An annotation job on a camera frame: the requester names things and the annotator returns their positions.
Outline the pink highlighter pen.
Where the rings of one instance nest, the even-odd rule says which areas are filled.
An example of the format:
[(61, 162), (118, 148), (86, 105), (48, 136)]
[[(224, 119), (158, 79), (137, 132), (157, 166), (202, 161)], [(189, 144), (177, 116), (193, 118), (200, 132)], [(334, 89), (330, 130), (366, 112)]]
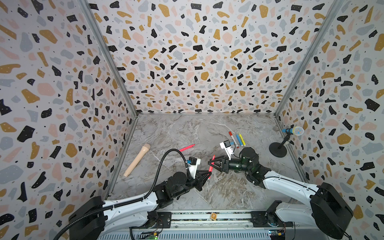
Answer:
[(180, 151), (180, 152), (183, 152), (183, 151), (185, 151), (185, 150), (188, 150), (188, 149), (190, 149), (190, 148), (193, 148), (194, 146), (195, 146), (195, 144), (192, 144), (192, 145), (189, 145), (189, 146), (187, 146), (187, 147), (184, 147), (184, 148), (179, 149), (179, 151)]
[(212, 159), (209, 161), (209, 166), (210, 166), (210, 168), (209, 168), (209, 172), (210, 173), (212, 173), (212, 171), (213, 171), (213, 169), (214, 169), (214, 167), (212, 166), (212, 163), (213, 163), (213, 161), (215, 160), (215, 155), (212, 157)]

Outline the blue highlighter pen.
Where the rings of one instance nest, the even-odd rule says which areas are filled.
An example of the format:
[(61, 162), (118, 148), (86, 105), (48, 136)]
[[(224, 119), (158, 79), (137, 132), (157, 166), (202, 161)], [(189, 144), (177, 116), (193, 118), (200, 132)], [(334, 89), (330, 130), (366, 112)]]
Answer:
[(237, 140), (238, 140), (240, 146), (243, 146), (243, 143), (242, 143), (242, 140), (241, 140), (240, 136), (236, 135), (236, 137), (237, 137)]

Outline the yellow highlighter pen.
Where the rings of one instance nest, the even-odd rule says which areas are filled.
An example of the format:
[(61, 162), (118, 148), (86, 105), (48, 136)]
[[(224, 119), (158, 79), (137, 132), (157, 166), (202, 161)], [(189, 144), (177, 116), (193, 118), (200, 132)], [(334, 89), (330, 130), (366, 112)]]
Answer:
[(240, 138), (240, 140), (241, 140), (242, 146), (246, 146), (246, 143), (245, 143), (245, 141), (244, 141), (242, 135), (241, 135), (241, 134), (238, 134), (238, 136), (239, 136), (239, 138)]

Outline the white marker pen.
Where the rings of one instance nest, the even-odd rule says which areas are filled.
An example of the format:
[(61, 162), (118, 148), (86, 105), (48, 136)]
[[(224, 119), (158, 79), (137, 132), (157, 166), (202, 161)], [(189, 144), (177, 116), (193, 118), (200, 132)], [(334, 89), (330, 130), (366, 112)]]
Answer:
[(232, 133), (231, 131), (229, 131), (229, 135), (230, 135), (230, 137), (232, 138), (232, 140), (233, 140), (233, 142), (234, 142), (234, 145), (235, 145), (236, 148), (238, 149), (238, 148), (239, 148), (239, 145), (238, 145), (238, 143), (237, 143), (237, 141), (236, 141), (236, 139), (235, 139), (235, 137), (234, 137), (234, 135), (233, 135), (233, 133)]

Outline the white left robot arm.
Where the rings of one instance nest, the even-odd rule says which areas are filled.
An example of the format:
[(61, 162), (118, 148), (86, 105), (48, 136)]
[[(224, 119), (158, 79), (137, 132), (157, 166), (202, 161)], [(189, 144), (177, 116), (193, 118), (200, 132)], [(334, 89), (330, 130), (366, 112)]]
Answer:
[(70, 217), (71, 240), (96, 240), (101, 235), (125, 228), (151, 227), (159, 218), (157, 210), (173, 203), (192, 189), (201, 191), (211, 176), (208, 170), (198, 170), (191, 179), (177, 172), (156, 185), (149, 195), (143, 194), (123, 200), (103, 201), (94, 197)]

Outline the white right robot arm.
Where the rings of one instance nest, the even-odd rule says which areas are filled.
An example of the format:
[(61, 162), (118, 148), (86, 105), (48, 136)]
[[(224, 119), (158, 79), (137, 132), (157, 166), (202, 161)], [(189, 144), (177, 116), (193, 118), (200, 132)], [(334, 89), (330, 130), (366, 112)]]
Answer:
[(314, 226), (336, 240), (351, 238), (347, 228), (354, 215), (353, 211), (332, 185), (308, 184), (283, 176), (261, 165), (259, 155), (249, 147), (244, 148), (238, 158), (227, 154), (210, 160), (208, 164), (222, 173), (244, 173), (254, 186), (299, 201), (298, 204), (274, 201), (262, 217), (263, 223), (272, 227), (287, 222), (302, 223)]

